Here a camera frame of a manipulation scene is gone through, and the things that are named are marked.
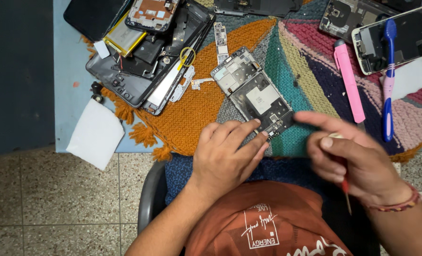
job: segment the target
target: pink pen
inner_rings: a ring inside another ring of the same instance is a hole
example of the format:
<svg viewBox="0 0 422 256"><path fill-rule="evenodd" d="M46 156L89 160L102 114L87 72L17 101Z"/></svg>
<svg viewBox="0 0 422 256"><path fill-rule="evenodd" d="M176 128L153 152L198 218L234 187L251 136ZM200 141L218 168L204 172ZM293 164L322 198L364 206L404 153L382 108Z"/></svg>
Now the pink pen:
<svg viewBox="0 0 422 256"><path fill-rule="evenodd" d="M344 40L339 39L334 43L334 61L336 67L341 70L342 78L344 79L345 90L350 101L350 108L352 109L353 119L358 127L364 130L364 111L361 105L358 88L356 87L355 76L353 75L352 65L350 63L349 52Z"/></svg>

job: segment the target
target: bracelet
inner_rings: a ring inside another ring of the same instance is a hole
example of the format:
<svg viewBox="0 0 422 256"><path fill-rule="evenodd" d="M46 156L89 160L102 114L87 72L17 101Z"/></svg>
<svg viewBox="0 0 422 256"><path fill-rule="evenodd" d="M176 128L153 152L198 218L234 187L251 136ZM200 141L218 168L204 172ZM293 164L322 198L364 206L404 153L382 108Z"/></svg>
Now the bracelet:
<svg viewBox="0 0 422 256"><path fill-rule="evenodd" d="M412 185L410 185L409 183L407 183L407 185L412 190L412 196L407 201L392 206L370 205L367 207L370 209L377 209L378 211L384 212L399 212L414 207L421 201L421 195L419 194L418 190L416 190Z"/></svg>

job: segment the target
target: orange t-shirt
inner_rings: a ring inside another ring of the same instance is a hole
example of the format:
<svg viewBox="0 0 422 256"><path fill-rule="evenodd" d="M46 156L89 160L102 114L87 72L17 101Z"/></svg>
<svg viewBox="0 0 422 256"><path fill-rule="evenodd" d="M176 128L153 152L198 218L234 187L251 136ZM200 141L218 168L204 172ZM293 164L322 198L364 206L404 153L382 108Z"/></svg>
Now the orange t-shirt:
<svg viewBox="0 0 422 256"><path fill-rule="evenodd" d="M255 181L220 198L200 219L185 255L352 255L322 219L322 198L296 185Z"/></svg>

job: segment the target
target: hand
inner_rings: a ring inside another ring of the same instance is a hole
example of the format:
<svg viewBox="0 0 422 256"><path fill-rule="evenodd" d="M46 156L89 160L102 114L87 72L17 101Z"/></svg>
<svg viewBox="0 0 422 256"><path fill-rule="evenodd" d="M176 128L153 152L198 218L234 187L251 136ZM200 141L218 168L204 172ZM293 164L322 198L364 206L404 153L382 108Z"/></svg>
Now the hand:
<svg viewBox="0 0 422 256"><path fill-rule="evenodd" d="M307 153L314 172L323 179L342 183L348 171L349 194L366 204L396 205L411 197L411 189L399 177L382 146L355 125L309 111L296 113L295 120L322 129L309 137ZM328 137L331 133L344 138ZM334 161L334 156L345 158L347 166Z"/></svg>
<svg viewBox="0 0 422 256"><path fill-rule="evenodd" d="M243 183L254 171L269 144L263 131L242 148L242 141L257 127L258 119L246 123L227 121L203 128L194 154L193 171L187 185L216 201Z"/></svg>

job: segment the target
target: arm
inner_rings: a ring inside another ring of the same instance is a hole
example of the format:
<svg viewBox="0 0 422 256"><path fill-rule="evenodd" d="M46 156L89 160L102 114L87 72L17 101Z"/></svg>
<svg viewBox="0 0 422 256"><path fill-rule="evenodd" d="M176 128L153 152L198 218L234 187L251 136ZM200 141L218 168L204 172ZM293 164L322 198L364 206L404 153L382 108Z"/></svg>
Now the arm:
<svg viewBox="0 0 422 256"><path fill-rule="evenodd" d="M295 119L322 129L307 142L312 168L322 178L340 184L348 172L349 194L365 205L397 205L412 196L384 149L356 126L314 112L298 112ZM345 139L328 137L335 132ZM332 156L345 158L347 166ZM367 214L390 255L422 255L422 203L402 212L370 209Z"/></svg>
<svg viewBox="0 0 422 256"><path fill-rule="evenodd" d="M178 256L191 230L209 207L244 182L262 159L269 146L266 132L238 149L259 126L258 119L206 126L200 134L187 184L132 242L125 255Z"/></svg>

